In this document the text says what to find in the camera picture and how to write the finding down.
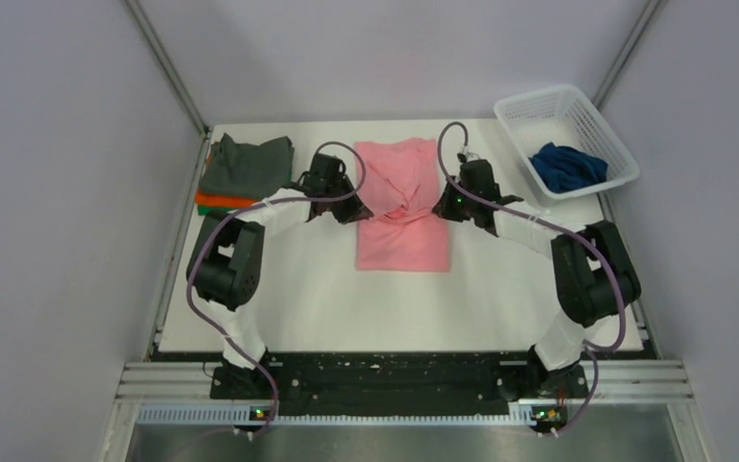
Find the pink t shirt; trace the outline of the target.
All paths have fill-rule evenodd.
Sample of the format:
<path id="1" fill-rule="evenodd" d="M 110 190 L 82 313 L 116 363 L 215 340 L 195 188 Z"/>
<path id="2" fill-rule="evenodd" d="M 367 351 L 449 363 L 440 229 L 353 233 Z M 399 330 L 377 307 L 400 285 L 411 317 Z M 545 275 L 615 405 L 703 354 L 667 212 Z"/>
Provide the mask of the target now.
<path id="1" fill-rule="evenodd" d="M 394 143 L 358 141 L 366 174 L 358 191 L 372 212 L 357 228 L 357 270 L 447 272 L 448 223 L 432 213 L 442 186 L 437 142 L 412 138 Z"/>

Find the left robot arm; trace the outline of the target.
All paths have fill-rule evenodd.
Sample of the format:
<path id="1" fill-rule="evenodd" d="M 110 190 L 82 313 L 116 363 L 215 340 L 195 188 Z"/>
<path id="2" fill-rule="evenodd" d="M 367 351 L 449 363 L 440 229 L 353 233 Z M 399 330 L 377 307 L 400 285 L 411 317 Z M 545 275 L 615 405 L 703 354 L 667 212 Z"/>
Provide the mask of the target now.
<path id="1" fill-rule="evenodd" d="M 234 386 L 248 398 L 263 395 L 270 382 L 262 363 L 267 347 L 248 306 L 259 287 L 265 244 L 323 215 L 339 224 L 371 218 L 359 197 L 368 168 L 361 155 L 354 159 L 357 181 L 341 158 L 317 151 L 297 181 L 243 209 L 208 215 L 200 228 L 187 268 L 186 300 L 220 335 L 224 362 L 236 368 Z"/>

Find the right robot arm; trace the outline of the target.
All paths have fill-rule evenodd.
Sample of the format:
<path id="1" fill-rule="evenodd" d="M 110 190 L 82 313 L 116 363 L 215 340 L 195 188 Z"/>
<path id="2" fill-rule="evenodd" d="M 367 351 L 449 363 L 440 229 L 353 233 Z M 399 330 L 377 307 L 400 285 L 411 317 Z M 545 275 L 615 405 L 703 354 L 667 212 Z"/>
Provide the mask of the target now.
<path id="1" fill-rule="evenodd" d="M 482 159 L 462 159 L 459 173 L 446 176 L 433 213 L 470 221 L 550 260 L 560 310 L 527 352 L 525 382 L 533 394 L 552 396 L 573 378 L 582 353 L 613 352 L 623 344 L 626 307 L 641 285 L 613 222 L 571 227 L 517 196 L 502 196 Z"/>

